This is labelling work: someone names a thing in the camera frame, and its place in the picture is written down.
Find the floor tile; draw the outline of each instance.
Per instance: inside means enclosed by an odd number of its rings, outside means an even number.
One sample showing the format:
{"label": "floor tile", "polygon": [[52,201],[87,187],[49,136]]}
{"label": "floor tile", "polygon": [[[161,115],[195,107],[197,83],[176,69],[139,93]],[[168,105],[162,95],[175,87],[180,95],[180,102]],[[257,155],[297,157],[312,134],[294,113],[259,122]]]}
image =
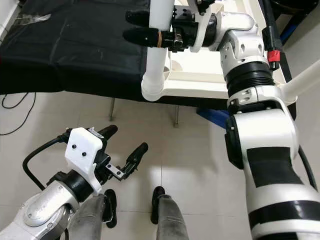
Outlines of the floor tile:
{"label": "floor tile", "polygon": [[190,240],[223,240],[221,216],[183,215],[183,219]]}
{"label": "floor tile", "polygon": [[149,213],[117,212],[115,228],[102,228],[101,239],[117,240],[155,240],[157,225],[150,221]]}
{"label": "floor tile", "polygon": [[[19,126],[25,112],[8,112],[0,116],[0,132],[7,133]],[[34,149],[64,133],[66,128],[76,127],[78,116],[73,114],[54,114],[31,112],[25,124],[16,132],[1,136],[0,151],[24,152],[27,156]],[[56,144],[54,148],[65,148]]]}
{"label": "floor tile", "polygon": [[[30,171],[46,186],[57,172],[67,171],[63,149],[48,149],[32,158]],[[25,174],[22,162],[24,153],[2,151],[0,159],[0,205],[19,206],[40,189]]]}
{"label": "floor tile", "polygon": [[[17,104],[25,93],[8,94],[5,97],[5,106],[14,106]],[[79,114],[81,93],[60,91],[60,92],[37,92],[35,97],[35,104],[32,112],[46,113],[46,114]],[[8,112],[21,112],[27,114],[34,101],[34,93],[30,92],[25,99],[13,109],[0,108],[0,114]]]}
{"label": "floor tile", "polygon": [[162,186],[183,214],[217,212],[217,170],[211,158],[209,125],[164,125]]}
{"label": "floor tile", "polygon": [[[85,94],[82,98],[81,115],[92,117],[108,117],[111,98]],[[118,122],[162,121],[163,104],[153,102],[138,102],[116,98],[113,118]]]}
{"label": "floor tile", "polygon": [[210,124],[209,146],[217,172],[217,214],[243,216],[247,214],[245,175],[229,162],[225,133],[222,127]]}
{"label": "floor tile", "polygon": [[222,232],[224,240],[250,240],[251,232],[248,215],[222,216]]}
{"label": "floor tile", "polygon": [[[178,122],[186,124],[208,124],[208,120],[196,113],[193,106],[179,106]],[[176,105],[166,104],[163,107],[163,119],[174,123],[176,119]]]}
{"label": "floor tile", "polygon": [[[123,167],[127,157],[142,142],[148,144],[149,150],[143,156],[138,171],[121,182],[112,178],[103,189],[115,190],[118,210],[149,212],[153,190],[161,185],[162,127],[154,122],[135,124],[115,120],[111,123],[118,126],[118,131],[109,140],[106,152],[114,166]],[[110,122],[105,117],[82,116],[79,120],[79,126],[95,126],[96,130],[108,125]]]}

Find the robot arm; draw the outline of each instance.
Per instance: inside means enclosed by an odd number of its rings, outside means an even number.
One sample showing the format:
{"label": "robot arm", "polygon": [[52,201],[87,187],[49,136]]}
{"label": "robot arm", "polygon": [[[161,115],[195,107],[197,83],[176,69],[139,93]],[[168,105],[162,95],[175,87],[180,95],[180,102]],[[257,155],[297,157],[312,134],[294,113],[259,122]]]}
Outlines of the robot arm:
{"label": "robot arm", "polygon": [[[135,23],[134,13],[128,14]],[[229,96],[227,153],[245,174],[252,238],[320,239],[320,195],[303,184],[292,167],[298,132],[272,77],[279,55],[269,42],[265,47],[255,21],[244,13],[218,12],[211,15],[206,31],[199,31],[192,11],[174,6],[172,31],[147,28],[148,19],[144,22],[145,28],[128,30],[124,38],[151,48],[184,51],[203,33],[202,46],[220,52]],[[264,33],[273,34],[270,29]]]}
{"label": "robot arm", "polygon": [[115,167],[105,149],[108,139],[117,130],[115,125],[99,132],[79,127],[67,129],[59,136],[62,142],[67,143],[65,157],[72,170],[58,172],[42,192],[23,203],[13,222],[0,232],[0,239],[55,240],[65,231],[80,203],[91,194],[98,195],[101,185],[112,177],[121,181],[132,174],[148,145],[142,143],[128,157],[123,168]]}

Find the white plastic bracket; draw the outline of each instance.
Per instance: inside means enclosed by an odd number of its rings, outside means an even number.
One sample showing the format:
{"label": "white plastic bracket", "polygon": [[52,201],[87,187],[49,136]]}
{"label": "white plastic bracket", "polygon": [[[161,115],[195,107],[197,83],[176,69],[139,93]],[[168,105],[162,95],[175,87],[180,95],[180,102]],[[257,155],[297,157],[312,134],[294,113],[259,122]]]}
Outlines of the white plastic bracket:
{"label": "white plastic bracket", "polygon": [[83,127],[71,131],[65,150],[68,166],[79,173],[92,187],[93,194],[98,195],[102,187],[95,176],[97,151],[102,148],[102,141]]}
{"label": "white plastic bracket", "polygon": [[190,51],[192,53],[197,53],[202,48],[202,44],[204,43],[207,26],[211,17],[211,7],[208,7],[205,10],[205,14],[201,16],[199,12],[194,13],[195,21],[199,23],[198,30],[196,33],[196,38],[194,45],[190,47]]}

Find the black stripe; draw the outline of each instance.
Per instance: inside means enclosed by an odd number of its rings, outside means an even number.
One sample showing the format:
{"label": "black stripe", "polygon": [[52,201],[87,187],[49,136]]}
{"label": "black stripe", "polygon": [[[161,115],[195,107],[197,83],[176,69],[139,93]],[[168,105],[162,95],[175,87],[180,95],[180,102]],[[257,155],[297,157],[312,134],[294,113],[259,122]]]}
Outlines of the black stripe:
{"label": "black stripe", "polygon": [[256,147],[246,151],[255,186],[303,184],[292,168],[290,148]]}
{"label": "black stripe", "polygon": [[283,232],[266,235],[258,238],[258,240],[298,240],[298,236],[295,232]]}
{"label": "black stripe", "polygon": [[320,221],[320,203],[317,201],[286,201],[261,207],[249,213],[252,229],[257,224],[301,219]]}
{"label": "black stripe", "polygon": [[[286,54],[283,51],[280,52],[280,66],[281,66],[281,70],[282,70],[285,81],[287,83],[290,82],[292,79],[292,76],[291,76],[291,72],[289,69]],[[296,103],[292,103],[291,105],[289,105],[288,109],[290,111],[292,119],[295,120],[297,117]]]}

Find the white pipe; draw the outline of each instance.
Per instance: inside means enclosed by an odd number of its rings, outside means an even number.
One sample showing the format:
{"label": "white pipe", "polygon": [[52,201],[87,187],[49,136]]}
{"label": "white pipe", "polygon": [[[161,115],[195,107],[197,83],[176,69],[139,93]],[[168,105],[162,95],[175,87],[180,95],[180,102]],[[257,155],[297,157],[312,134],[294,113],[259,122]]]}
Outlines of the white pipe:
{"label": "white pipe", "polygon": [[286,104],[294,103],[297,96],[320,83],[320,59],[294,77],[287,84],[280,85]]}
{"label": "white pipe", "polygon": [[[167,31],[171,25],[175,0],[151,0],[149,27]],[[146,70],[142,77],[141,91],[148,101],[161,97],[164,88],[164,67],[167,48],[148,47]]]}

